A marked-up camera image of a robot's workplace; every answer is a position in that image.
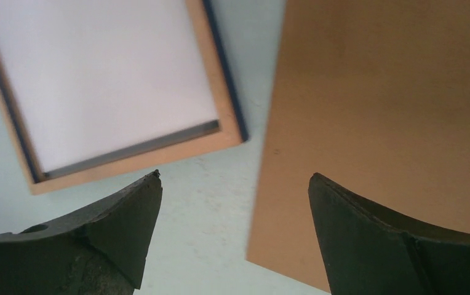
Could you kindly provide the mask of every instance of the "wooden frame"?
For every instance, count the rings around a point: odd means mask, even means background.
[[[0,110],[32,194],[54,191],[217,151],[236,146],[247,139],[240,107],[234,97],[233,83],[215,27],[211,5],[206,0],[186,0],[186,5],[202,55],[220,125],[217,132],[189,141],[49,179],[38,170],[38,162],[31,152],[30,140],[25,136],[22,120],[13,103],[12,89],[9,81],[5,78],[0,61]]]

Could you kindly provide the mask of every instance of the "brown cardboard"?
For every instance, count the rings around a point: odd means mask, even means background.
[[[314,172],[470,233],[470,1],[288,1],[247,259],[328,291]]]

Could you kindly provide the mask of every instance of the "cardboard sheet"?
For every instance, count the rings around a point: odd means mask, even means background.
[[[470,233],[470,1],[288,1],[247,259],[328,291],[314,172]]]

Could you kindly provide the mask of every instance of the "picture frame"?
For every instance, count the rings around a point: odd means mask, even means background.
[[[14,87],[0,57],[0,110],[17,158],[32,194],[42,194],[131,171],[169,163],[237,146],[248,139],[228,62],[223,51],[210,1],[184,0],[204,65],[218,119],[200,136],[159,140],[151,146],[130,148],[128,153],[108,155],[105,161],[90,161],[58,175],[42,171],[33,143],[17,108]]]

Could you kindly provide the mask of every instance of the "whiteboard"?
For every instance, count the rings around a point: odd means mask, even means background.
[[[218,120],[184,0],[0,0],[0,60],[41,171]]]

